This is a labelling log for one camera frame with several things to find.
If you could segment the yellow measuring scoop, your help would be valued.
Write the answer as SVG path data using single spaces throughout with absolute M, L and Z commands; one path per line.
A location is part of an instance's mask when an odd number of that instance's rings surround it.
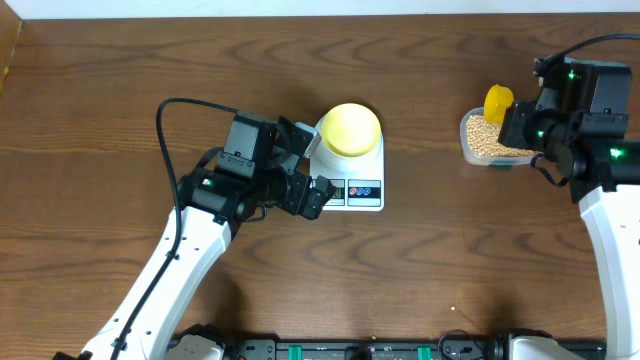
M 484 119 L 489 124 L 501 125 L 504 121 L 506 110 L 514 102 L 513 92 L 505 86 L 493 85 L 484 101 Z

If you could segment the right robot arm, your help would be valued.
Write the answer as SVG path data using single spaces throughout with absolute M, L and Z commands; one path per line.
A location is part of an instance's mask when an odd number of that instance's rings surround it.
M 625 137 L 631 69 L 621 63 L 536 60 L 540 93 L 510 104 L 502 145 L 555 163 L 594 249 L 608 359 L 639 356 L 639 143 Z

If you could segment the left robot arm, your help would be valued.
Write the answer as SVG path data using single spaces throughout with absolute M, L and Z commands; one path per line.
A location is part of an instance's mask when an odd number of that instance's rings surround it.
M 321 140 L 313 127 L 235 115 L 227 142 L 172 182 L 176 205 L 162 238 L 82 359 L 221 359 L 225 345 L 204 326 L 172 338 L 196 289 L 257 210 L 278 207 L 316 219 L 335 188 L 298 171 Z

